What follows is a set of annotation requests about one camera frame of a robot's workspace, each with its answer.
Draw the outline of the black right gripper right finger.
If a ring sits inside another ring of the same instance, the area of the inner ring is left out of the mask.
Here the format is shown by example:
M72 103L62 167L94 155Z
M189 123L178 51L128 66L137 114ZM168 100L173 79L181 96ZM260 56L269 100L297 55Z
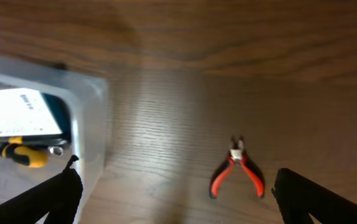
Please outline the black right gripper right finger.
M357 204L288 168L277 171L272 193L284 223L357 223Z

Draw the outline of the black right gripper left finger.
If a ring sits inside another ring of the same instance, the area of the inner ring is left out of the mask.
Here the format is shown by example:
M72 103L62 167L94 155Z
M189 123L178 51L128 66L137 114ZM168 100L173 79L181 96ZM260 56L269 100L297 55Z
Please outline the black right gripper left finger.
M0 204L0 223L73 223L83 183L71 165L78 160L70 157L63 171L47 181Z

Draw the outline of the stubby yellow black screwdriver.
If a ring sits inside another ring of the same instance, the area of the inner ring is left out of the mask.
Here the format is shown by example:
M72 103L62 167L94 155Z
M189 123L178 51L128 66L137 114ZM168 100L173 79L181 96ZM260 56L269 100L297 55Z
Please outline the stubby yellow black screwdriver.
M30 168L41 168L48 162L45 152L21 144L4 143L0 145L0 156Z

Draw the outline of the white blue screwdriver bit box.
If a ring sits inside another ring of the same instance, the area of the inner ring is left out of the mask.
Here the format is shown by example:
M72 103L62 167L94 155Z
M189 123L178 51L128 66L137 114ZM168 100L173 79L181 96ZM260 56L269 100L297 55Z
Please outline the white blue screwdriver bit box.
M30 88L0 86L0 138L69 132L69 110L60 98Z

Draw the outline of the silver double ring wrench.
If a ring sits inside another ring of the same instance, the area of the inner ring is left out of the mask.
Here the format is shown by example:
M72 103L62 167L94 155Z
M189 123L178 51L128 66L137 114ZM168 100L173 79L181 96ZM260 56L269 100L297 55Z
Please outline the silver double ring wrench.
M62 156L64 154L64 148L61 146L49 146L48 151L55 156Z

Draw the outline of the slim black yellow screwdriver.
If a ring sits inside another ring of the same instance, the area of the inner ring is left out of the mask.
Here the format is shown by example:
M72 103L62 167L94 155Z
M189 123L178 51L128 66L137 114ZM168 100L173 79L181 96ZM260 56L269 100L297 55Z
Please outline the slim black yellow screwdriver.
M23 144L23 145L34 145L34 146L63 146L69 144L70 141L64 138L47 138L42 136L14 136L0 138L0 143L8 144Z

